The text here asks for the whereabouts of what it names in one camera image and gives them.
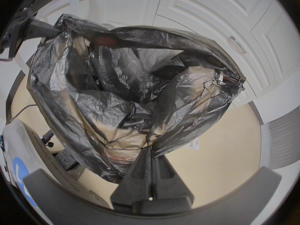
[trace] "drawer handle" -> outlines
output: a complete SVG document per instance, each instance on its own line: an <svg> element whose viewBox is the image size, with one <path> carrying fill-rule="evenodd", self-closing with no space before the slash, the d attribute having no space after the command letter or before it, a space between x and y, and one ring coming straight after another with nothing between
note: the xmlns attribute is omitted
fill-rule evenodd
<svg viewBox="0 0 300 225"><path fill-rule="evenodd" d="M230 36L230 39L232 39L240 47L240 49L243 51L243 53L247 53L244 46L234 36Z"/></svg>

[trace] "black plastic bag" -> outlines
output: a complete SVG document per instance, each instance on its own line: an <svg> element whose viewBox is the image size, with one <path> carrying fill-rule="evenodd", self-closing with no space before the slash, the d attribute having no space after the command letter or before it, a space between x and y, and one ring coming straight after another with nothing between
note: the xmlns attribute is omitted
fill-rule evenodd
<svg viewBox="0 0 300 225"><path fill-rule="evenodd" d="M108 30L62 15L32 59L27 88L72 156L118 183L141 148L157 157L203 134L245 77L215 42L147 26Z"/></svg>

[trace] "printed symbol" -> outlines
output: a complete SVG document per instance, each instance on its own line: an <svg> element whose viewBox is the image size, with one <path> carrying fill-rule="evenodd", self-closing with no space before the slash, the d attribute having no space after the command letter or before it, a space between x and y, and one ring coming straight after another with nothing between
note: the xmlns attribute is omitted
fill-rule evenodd
<svg viewBox="0 0 300 225"><path fill-rule="evenodd" d="M24 182L23 182L23 178L26 177L27 175L29 175L28 169L25 166L25 164L23 163L23 161L20 158L18 158L18 157L15 157L13 159L13 171L14 171L16 179L17 179L18 187L22 191L24 197L33 206L37 207L37 205L33 201L32 197L30 196L27 188L24 186Z"/></svg>

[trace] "garbage bag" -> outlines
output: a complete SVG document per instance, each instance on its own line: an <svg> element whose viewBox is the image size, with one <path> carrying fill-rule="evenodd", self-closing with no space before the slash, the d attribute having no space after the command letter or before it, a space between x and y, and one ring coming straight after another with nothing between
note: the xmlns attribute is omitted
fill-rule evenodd
<svg viewBox="0 0 300 225"><path fill-rule="evenodd" d="M149 26L112 30L63 14L32 59L27 88L62 145L118 183L140 150L157 157L200 136L243 90L215 42Z"/></svg>

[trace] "beige tabletop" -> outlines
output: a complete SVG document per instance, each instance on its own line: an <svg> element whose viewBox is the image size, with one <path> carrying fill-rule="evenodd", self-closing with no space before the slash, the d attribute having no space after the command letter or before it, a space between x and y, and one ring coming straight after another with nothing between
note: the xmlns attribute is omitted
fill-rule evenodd
<svg viewBox="0 0 300 225"><path fill-rule="evenodd" d="M34 104L26 89L24 78L11 105L12 116L23 107ZM24 110L18 119L33 128L39 135L49 130L37 107ZM53 137L52 152L63 146ZM221 198L243 184L257 170L260 161L260 125L248 104L228 110L225 115L199 137L199 150L179 148L167 158L195 196L193 208ZM87 190L110 203L110 195L117 185L106 182L85 170L78 182Z"/></svg>

